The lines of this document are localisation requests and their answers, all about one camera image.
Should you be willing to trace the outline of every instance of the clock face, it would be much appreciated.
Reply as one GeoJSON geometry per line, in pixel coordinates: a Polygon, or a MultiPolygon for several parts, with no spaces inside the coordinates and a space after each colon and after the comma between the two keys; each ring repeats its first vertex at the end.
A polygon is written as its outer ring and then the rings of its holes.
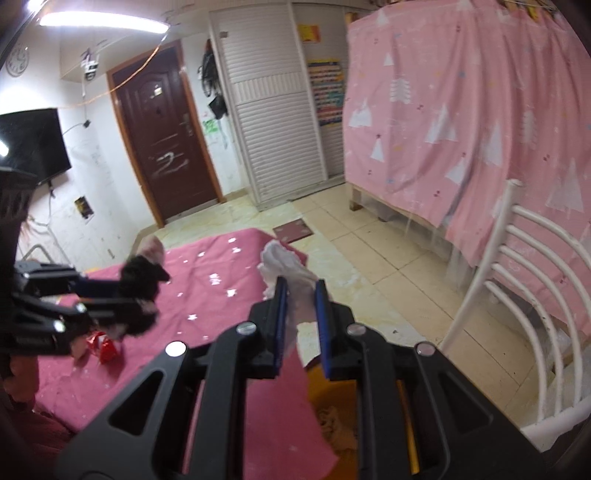
{"type": "Polygon", "coordinates": [[[12,49],[6,62],[8,73],[13,77],[21,76],[28,65],[29,48],[19,44],[12,49]]]}

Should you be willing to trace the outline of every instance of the wooden door frame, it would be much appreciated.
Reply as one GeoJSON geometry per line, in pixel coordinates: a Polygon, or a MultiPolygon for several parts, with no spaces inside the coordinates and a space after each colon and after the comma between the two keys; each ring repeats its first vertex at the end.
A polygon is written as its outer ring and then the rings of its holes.
{"type": "MultiPolygon", "coordinates": [[[[209,179],[213,184],[213,189],[216,193],[217,201],[219,203],[225,203],[226,197],[222,195],[222,189],[220,187],[219,180],[217,179],[216,171],[213,167],[212,158],[209,155],[209,150],[207,149],[205,137],[201,129],[201,123],[199,122],[199,116],[197,115],[195,99],[191,91],[189,76],[187,74],[187,66],[184,62],[183,47],[181,45],[181,41],[174,40],[170,43],[167,43],[161,46],[159,51],[169,50],[171,48],[174,49],[177,56],[179,75],[181,78],[181,83],[183,84],[183,92],[185,94],[187,104],[189,106],[189,115],[191,117],[191,123],[193,124],[193,131],[197,133],[197,143],[199,144],[199,148],[201,149],[201,153],[203,154],[203,159],[205,160],[205,165],[207,167],[209,179]]],[[[131,136],[129,135],[129,130],[127,128],[127,124],[125,123],[123,107],[121,105],[121,101],[119,100],[119,96],[117,95],[116,84],[113,79],[113,75],[115,73],[136,63],[138,60],[146,59],[150,56],[150,54],[152,54],[152,52],[153,50],[150,50],[148,52],[137,55],[132,59],[129,59],[128,61],[125,61],[120,65],[117,65],[115,68],[110,69],[107,72],[107,82],[109,85],[109,91],[111,92],[111,102],[113,103],[113,110],[115,111],[115,118],[117,119],[119,132],[121,133],[121,137],[123,138],[123,144],[125,145],[125,150],[127,152],[127,156],[129,157],[129,161],[131,162],[131,166],[134,169],[135,177],[138,179],[139,186],[142,190],[142,193],[144,194],[146,201],[148,202],[148,206],[150,207],[152,215],[154,215],[156,224],[160,228],[163,228],[165,225],[165,219],[162,216],[162,212],[160,212],[160,209],[158,208],[158,204],[156,203],[154,194],[150,189],[150,184],[147,182],[147,179],[145,178],[139,166],[138,156],[136,155],[133,143],[131,142],[131,136]]]]}

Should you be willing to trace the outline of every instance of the door threshold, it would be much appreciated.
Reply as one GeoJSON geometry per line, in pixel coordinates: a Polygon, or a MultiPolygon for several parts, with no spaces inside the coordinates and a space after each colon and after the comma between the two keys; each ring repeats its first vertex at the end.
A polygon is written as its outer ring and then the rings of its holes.
{"type": "Polygon", "coordinates": [[[190,208],[189,210],[185,210],[183,213],[179,213],[178,215],[174,215],[171,218],[167,218],[164,221],[164,223],[166,223],[168,225],[169,223],[174,222],[175,220],[180,220],[181,218],[188,217],[189,215],[192,215],[194,213],[201,212],[202,210],[205,210],[206,208],[213,207],[214,205],[217,205],[218,203],[219,203],[219,201],[217,199],[210,200],[209,202],[205,202],[205,203],[202,203],[201,205],[197,205],[196,207],[190,208]]]}

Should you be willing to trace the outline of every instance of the white scribble on door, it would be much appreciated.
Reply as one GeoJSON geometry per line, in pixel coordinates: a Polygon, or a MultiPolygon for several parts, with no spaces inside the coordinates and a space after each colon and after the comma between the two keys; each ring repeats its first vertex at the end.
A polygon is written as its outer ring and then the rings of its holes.
{"type": "Polygon", "coordinates": [[[157,179],[158,177],[169,175],[171,173],[179,171],[181,168],[189,164],[189,159],[185,158],[184,162],[182,162],[180,165],[172,166],[174,159],[178,158],[179,156],[180,155],[175,155],[173,152],[166,152],[161,157],[158,157],[156,159],[156,164],[159,164],[160,162],[165,163],[163,163],[162,166],[152,174],[152,178],[157,179]]]}

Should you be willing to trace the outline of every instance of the black flat screen tv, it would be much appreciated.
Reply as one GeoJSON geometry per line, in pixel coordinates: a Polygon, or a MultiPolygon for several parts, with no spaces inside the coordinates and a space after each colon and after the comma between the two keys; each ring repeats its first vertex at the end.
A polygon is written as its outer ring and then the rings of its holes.
{"type": "Polygon", "coordinates": [[[69,170],[57,109],[0,115],[0,166],[32,173],[39,185],[69,170]]]}

